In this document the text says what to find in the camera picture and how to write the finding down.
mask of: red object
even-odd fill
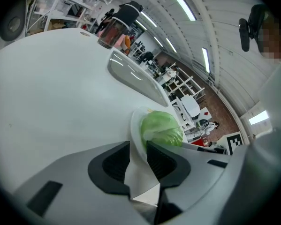
[[[191,144],[204,147],[204,142],[203,142],[203,139],[202,139],[202,138],[199,138],[199,139],[197,139],[197,140],[191,142]]]

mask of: ceiling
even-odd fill
[[[264,59],[254,41],[250,51],[241,49],[238,20],[248,19],[260,0],[185,0],[196,21],[191,22],[176,0],[134,0],[157,24],[144,16],[138,20],[164,46],[164,51],[207,78],[202,48],[208,49],[210,74],[215,86],[227,97],[239,116],[258,101],[258,92],[276,69]],[[168,42],[168,38],[177,53]]]

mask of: person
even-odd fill
[[[281,23],[273,16],[269,8],[265,4],[254,5],[247,24],[250,28],[250,38],[256,41],[261,55],[273,59],[276,64],[281,64]],[[248,51],[249,39],[243,41],[244,32],[242,29],[239,29],[239,32],[242,45]]]
[[[151,52],[146,52],[144,55],[140,56],[140,58],[138,59],[138,61],[139,61],[140,63],[142,63],[142,62],[148,62],[148,61],[151,61],[153,58],[154,58],[153,53],[151,53]]]
[[[196,137],[202,137],[204,135],[209,135],[214,129],[217,129],[219,126],[220,126],[219,122],[216,122],[216,121],[209,122],[204,129],[198,130],[191,134],[187,134],[186,137],[188,140],[193,140]]]
[[[110,9],[109,12],[105,13],[105,16],[101,19],[101,23],[99,24],[98,29],[96,30],[95,34],[99,31],[103,30],[111,21],[112,16],[114,15],[114,9]]]

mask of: white table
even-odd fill
[[[208,111],[207,107],[204,107],[201,109],[200,111],[200,115],[198,116],[197,119],[195,119],[195,123],[197,123],[198,121],[205,119],[207,121],[210,121],[212,118],[210,112]]]
[[[42,32],[0,51],[0,182],[10,193],[62,156],[130,141],[131,115],[139,106],[177,119],[170,101],[163,107],[116,80],[107,69],[116,49],[80,32],[87,33]],[[158,184],[135,151],[131,143],[125,183],[132,198]]]
[[[159,75],[159,70],[157,68],[155,68],[154,70],[150,69],[149,65],[147,64],[147,62],[142,62],[139,64],[139,66],[146,71],[151,77],[154,77],[154,74],[158,74]]]
[[[196,127],[193,119],[190,117],[190,115],[186,111],[182,101],[178,97],[175,100],[173,100],[171,102],[171,104],[174,106],[177,106],[177,109],[175,109],[175,112],[176,112],[176,115],[178,115],[179,123],[182,125],[183,132],[186,132],[186,131]]]
[[[188,94],[181,98],[181,101],[191,117],[196,117],[200,114],[200,106],[197,104],[193,96]]]

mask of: white wall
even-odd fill
[[[144,32],[139,38],[137,38],[136,42],[143,42],[146,52],[153,53],[155,49],[160,49],[160,46],[157,44],[157,41],[153,37],[151,37],[147,32]]]

